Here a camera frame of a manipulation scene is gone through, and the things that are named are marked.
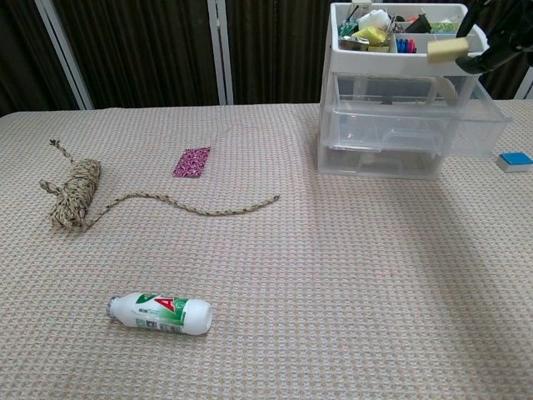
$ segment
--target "blue sponge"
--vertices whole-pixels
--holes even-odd
[[[496,164],[504,173],[524,173],[529,171],[533,160],[523,152],[504,152]]]

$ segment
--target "background wall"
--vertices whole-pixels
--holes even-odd
[[[33,0],[0,2],[0,117],[77,109]]]
[[[226,0],[236,104],[319,101],[330,3]],[[53,4],[95,108],[218,104],[207,0]],[[479,24],[488,32],[509,5],[493,2]],[[0,116],[77,108],[34,0],[0,2],[0,38]],[[481,81],[513,98],[527,69],[517,57]]]
[[[218,104],[205,1],[54,4],[95,108]]]

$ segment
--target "plastic bottle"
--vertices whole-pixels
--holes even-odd
[[[196,298],[131,293],[113,296],[107,315],[127,327],[153,328],[172,333],[202,335],[211,327],[211,304]]]
[[[389,15],[383,10],[372,10],[367,15],[363,15],[359,19],[359,30],[368,27],[374,27],[386,31],[386,28],[391,23]]]

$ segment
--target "white door frame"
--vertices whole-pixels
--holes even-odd
[[[227,38],[226,0],[207,0],[207,11],[217,75],[218,101],[221,105],[233,105],[232,62]]]
[[[52,0],[35,0],[35,5],[41,14],[42,22],[47,29],[48,36],[52,41],[57,58],[65,72],[68,84],[74,93],[77,106],[80,110],[93,110],[91,97],[85,82],[83,81],[80,68],[77,65],[76,58],[72,54],[72,49],[65,35],[63,25],[57,16],[56,8]]]
[[[515,99],[533,99],[533,67],[527,71],[518,92],[516,92]]]

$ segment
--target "pink fabric swatch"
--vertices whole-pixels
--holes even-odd
[[[176,178],[199,178],[210,151],[210,147],[185,149],[172,175]]]

